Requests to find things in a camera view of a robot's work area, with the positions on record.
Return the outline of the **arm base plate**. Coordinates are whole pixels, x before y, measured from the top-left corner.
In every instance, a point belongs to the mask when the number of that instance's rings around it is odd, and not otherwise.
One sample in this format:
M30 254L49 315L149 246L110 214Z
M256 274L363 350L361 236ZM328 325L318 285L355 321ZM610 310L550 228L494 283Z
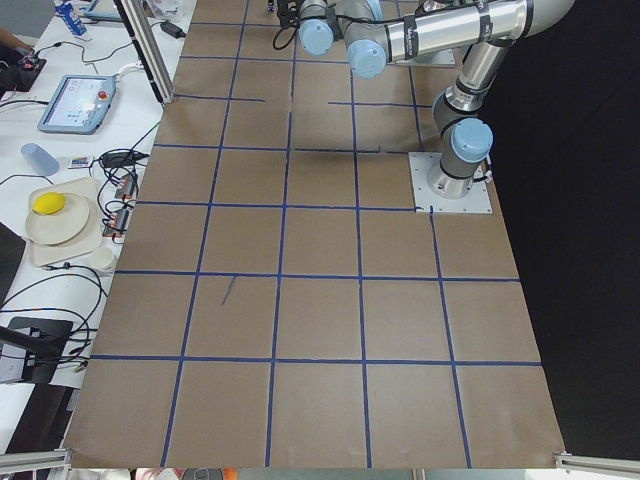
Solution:
M409 60L396 60L396 65L432 67L432 68L454 68L456 59L452 49L444 49L436 52L424 53Z
M448 177L442 170L438 152L408 154L417 213L491 214L487 181L481 167L466 180Z

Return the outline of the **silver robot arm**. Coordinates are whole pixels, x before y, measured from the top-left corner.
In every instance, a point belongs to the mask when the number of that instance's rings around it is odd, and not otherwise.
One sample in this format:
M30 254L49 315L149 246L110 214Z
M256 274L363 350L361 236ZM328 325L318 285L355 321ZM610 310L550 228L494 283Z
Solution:
M466 196L493 144L491 129L477 113L510 48L543 32L572 8L570 1L422 1L400 19L385 18L377 1L281 1L278 17L296 28L304 50L326 54L344 42L353 74L379 75L389 64L428 53L467 47L455 82L434 101L433 119L444 151L427 174L438 196Z

